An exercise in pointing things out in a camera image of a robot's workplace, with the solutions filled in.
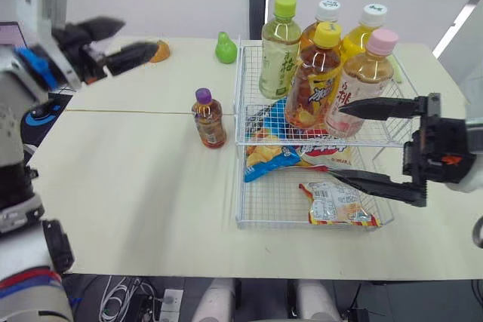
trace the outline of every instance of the yellow bottle cap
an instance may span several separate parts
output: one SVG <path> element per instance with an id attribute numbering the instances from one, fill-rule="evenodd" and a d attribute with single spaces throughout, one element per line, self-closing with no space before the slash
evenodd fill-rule
<path id="1" fill-rule="evenodd" d="M 319 47 L 332 48 L 339 44 L 342 28 L 339 24 L 322 22 L 317 25 L 314 34 L 314 43 Z"/>
<path id="2" fill-rule="evenodd" d="M 282 18 L 295 16 L 295 5 L 297 0 L 275 0 L 275 15 Z"/>

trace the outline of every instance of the bottle cap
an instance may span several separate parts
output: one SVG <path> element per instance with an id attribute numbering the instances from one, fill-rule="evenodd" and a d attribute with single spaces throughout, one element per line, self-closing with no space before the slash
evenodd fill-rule
<path id="1" fill-rule="evenodd" d="M 399 37 L 389 29 L 376 29 L 369 37 L 365 48 L 377 56 L 389 56 Z"/>
<path id="2" fill-rule="evenodd" d="M 387 8 L 382 4 L 367 4 L 361 14 L 360 24 L 376 28 L 384 24 Z"/>
<path id="3" fill-rule="evenodd" d="M 322 22 L 315 29 L 313 41 L 319 47 L 332 48 L 339 44 L 341 32 L 339 24 Z"/>
<path id="4" fill-rule="evenodd" d="M 292 18 L 295 16 L 297 0 L 275 0 L 275 12 L 277 17 Z"/>
<path id="5" fill-rule="evenodd" d="M 339 20 L 340 3 L 337 0 L 322 0 L 318 3 L 315 18 L 319 22 L 337 22 Z"/>
<path id="6" fill-rule="evenodd" d="M 195 92 L 196 100 L 202 105 L 206 105 L 211 102 L 211 92 L 207 88 L 199 88 Z"/>

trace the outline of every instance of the small bottle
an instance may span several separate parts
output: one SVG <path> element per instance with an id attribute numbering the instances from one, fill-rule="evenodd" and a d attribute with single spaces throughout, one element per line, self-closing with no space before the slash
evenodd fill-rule
<path id="1" fill-rule="evenodd" d="M 339 10 L 340 3 L 337 0 L 322 0 L 318 3 L 317 13 L 315 14 L 316 22 L 307 26 L 300 36 L 299 54 L 304 48 L 314 44 L 313 38 L 318 24 L 322 22 L 337 23 Z"/>
<path id="2" fill-rule="evenodd" d="M 354 136 L 364 120 L 340 112 L 339 107 L 366 98 L 379 97 L 394 76 L 387 57 L 392 53 L 398 35 L 388 29 L 377 29 L 369 38 L 363 54 L 347 60 L 343 66 L 339 88 L 325 117 L 329 134 L 336 137 Z"/>
<path id="3" fill-rule="evenodd" d="M 218 149 L 226 141 L 226 131 L 221 121 L 221 105 L 211 98 L 211 92 L 207 88 L 199 88 L 195 95 L 197 102 L 191 111 L 199 136 L 206 147 Z"/>
<path id="4" fill-rule="evenodd" d="M 344 64 L 349 58 L 365 52 L 365 45 L 372 32 L 384 24 L 387 8 L 381 4 L 368 4 L 364 7 L 359 25 L 342 40 L 340 56 Z"/>
<path id="5" fill-rule="evenodd" d="M 300 52 L 294 83 L 287 97 L 285 118 L 296 128 L 311 128 L 324 121 L 328 100 L 340 74 L 340 57 L 334 50 L 341 28 L 335 23 L 317 25 L 314 44 Z"/>
<path id="6" fill-rule="evenodd" d="M 275 18 L 262 28 L 260 92 L 266 98 L 284 97 L 294 77 L 300 27 L 292 20 L 296 0 L 275 0 Z"/>

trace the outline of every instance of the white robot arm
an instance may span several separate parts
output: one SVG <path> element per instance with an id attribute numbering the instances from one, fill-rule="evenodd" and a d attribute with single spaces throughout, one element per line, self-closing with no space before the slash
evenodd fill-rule
<path id="1" fill-rule="evenodd" d="M 33 191 L 37 176 L 23 163 L 20 121 L 48 101 L 48 92 L 79 88 L 117 75 L 152 58 L 158 46 L 137 43 L 106 56 L 91 42 L 117 33 L 124 23 L 98 17 L 65 25 L 66 0 L 17 0 L 20 19 L 39 45 L 0 45 L 0 320 L 72 321 L 60 274 L 73 263 L 69 240 L 57 220 L 42 220 L 42 200 Z"/>

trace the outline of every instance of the wire basket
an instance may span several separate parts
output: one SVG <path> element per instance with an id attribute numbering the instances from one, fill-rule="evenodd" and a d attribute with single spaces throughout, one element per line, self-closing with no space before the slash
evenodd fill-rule
<path id="1" fill-rule="evenodd" d="M 362 207 L 374 215 L 380 226 L 357 226 L 347 224 L 312 225 L 309 223 L 310 202 L 299 189 L 300 183 L 330 181 L 342 184 L 337 179 L 307 167 L 285 167 L 274 170 L 252 182 L 244 182 L 246 148 L 238 147 L 238 210 L 236 220 L 239 228 L 359 228 L 374 230 L 394 220 L 385 198 L 358 192 Z M 367 170 L 358 148 L 353 147 L 352 166 Z"/>
<path id="2" fill-rule="evenodd" d="M 411 138 L 411 120 L 389 118 L 387 121 L 367 120 L 361 130 L 347 139 L 338 139 L 323 132 L 304 132 L 284 123 L 278 128 L 278 134 L 272 133 L 280 140 L 273 138 L 253 138 L 253 131 L 263 126 L 263 120 L 268 112 L 283 112 L 272 109 L 274 100 L 265 98 L 258 88 L 261 70 L 261 46 L 245 46 L 240 48 L 237 70 L 237 87 L 235 97 L 235 127 L 236 142 L 239 145 L 332 145 L 332 146 L 382 146 L 401 147 Z M 395 81 L 391 81 L 384 90 L 382 97 L 414 98 L 417 96 L 411 81 L 404 69 L 398 63 L 398 79 L 405 84 L 406 95 Z M 296 135 L 287 139 L 285 135 Z"/>

